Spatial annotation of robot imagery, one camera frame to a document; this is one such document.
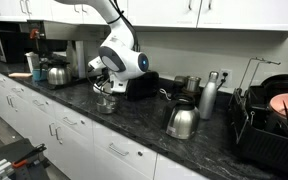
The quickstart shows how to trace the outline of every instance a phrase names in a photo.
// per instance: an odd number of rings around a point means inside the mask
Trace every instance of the dish rack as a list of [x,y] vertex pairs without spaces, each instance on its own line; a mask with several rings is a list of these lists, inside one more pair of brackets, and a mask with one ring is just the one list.
[[235,89],[229,103],[228,127],[233,138],[234,153],[288,173],[288,136],[284,133],[288,129],[287,123],[276,119],[279,133],[257,126],[258,122],[266,124],[268,119],[267,116],[254,118],[255,111],[246,107],[247,93],[250,92],[246,91],[242,97],[242,89]]

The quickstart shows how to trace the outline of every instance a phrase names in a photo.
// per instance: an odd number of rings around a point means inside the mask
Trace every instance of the kettle handle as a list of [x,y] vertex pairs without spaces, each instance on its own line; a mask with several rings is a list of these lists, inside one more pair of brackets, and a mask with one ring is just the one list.
[[44,66],[44,64],[46,64],[46,63],[47,63],[46,61],[40,62],[40,78],[42,77],[43,66]]
[[173,109],[175,108],[177,103],[178,103],[177,101],[172,101],[164,107],[161,129],[166,130],[168,122],[170,121],[170,118],[172,116]]

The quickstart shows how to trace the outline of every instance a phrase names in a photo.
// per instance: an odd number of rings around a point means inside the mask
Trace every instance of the cutting board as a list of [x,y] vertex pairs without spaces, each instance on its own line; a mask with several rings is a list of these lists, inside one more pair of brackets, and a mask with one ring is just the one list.
[[31,73],[12,73],[9,74],[8,77],[31,77]]

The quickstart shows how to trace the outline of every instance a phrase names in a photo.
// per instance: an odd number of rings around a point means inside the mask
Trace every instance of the stainless steel thermos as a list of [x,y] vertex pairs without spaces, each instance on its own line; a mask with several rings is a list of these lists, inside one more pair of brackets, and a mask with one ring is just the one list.
[[198,106],[201,119],[209,119],[211,117],[217,93],[216,81],[218,76],[218,72],[210,72],[209,80],[202,92],[201,100]]

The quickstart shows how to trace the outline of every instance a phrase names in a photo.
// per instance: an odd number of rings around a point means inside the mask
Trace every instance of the microwave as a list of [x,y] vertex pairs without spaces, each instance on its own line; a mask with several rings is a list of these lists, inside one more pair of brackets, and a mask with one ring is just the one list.
[[28,33],[0,30],[0,61],[25,62],[25,53],[32,51],[33,42]]

